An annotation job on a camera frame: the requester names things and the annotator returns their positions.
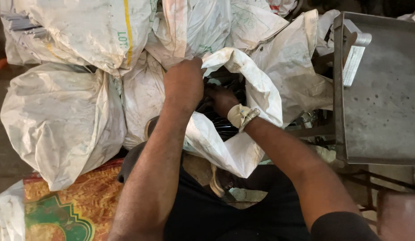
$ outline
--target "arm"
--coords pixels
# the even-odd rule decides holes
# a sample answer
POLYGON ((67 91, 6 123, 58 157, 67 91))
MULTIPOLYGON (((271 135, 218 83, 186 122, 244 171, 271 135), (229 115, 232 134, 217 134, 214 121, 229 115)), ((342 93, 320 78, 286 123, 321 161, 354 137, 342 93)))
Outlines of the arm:
POLYGON ((126 181, 109 240, 162 240, 179 179, 185 129, 203 97, 202 61, 184 60, 164 77, 157 125, 126 181))
MULTIPOLYGON (((207 94, 214 100, 215 111, 225 118, 228 111, 239 104, 231 91, 220 87, 208 90, 207 94)), ((336 211, 359 213, 333 170, 300 140, 259 117, 247 124, 245 132, 292 181, 309 230, 324 214, 336 211)))

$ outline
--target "forearm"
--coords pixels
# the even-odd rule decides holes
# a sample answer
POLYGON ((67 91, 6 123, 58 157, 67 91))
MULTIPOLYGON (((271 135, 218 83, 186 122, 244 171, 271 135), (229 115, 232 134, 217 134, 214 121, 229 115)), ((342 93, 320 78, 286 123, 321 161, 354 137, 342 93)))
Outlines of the forearm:
POLYGON ((119 199, 109 240, 160 240, 172 209, 179 162, 191 111, 166 100, 157 125, 119 199))
POLYGON ((292 181, 307 227, 323 214, 358 209, 331 168, 310 148, 262 118, 245 128, 273 163, 292 181))

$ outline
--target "metal bracelet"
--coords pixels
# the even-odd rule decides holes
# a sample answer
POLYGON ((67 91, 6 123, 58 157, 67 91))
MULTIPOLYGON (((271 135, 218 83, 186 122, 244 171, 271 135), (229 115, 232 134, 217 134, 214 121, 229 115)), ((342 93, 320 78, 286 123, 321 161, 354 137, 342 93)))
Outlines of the metal bracelet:
POLYGON ((252 121, 253 118, 259 116, 261 113, 261 111, 258 108, 255 108, 253 111, 251 111, 245 118, 245 120, 243 121, 242 125, 239 128, 239 133, 242 133, 243 130, 245 129, 246 125, 252 121))

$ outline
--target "hand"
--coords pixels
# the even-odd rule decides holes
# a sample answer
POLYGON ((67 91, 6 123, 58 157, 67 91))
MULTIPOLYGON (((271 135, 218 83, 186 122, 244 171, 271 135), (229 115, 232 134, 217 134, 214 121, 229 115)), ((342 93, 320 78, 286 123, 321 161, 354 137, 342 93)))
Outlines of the hand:
POLYGON ((203 98, 203 73, 201 58, 183 60, 164 76, 165 104, 179 111, 193 113, 203 98))
POLYGON ((223 118, 227 117, 233 106, 240 104, 234 93, 222 86, 209 85, 206 87, 205 94, 212 98, 207 103, 223 118))

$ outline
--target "galvanized metal table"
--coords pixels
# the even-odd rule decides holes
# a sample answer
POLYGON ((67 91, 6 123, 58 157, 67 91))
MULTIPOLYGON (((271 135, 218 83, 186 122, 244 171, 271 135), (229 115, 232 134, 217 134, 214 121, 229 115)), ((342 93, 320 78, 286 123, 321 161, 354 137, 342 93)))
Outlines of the galvanized metal table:
POLYGON ((337 158, 415 165, 415 23, 342 12, 334 29, 337 158), (344 88, 343 19, 372 35, 353 84, 344 88))

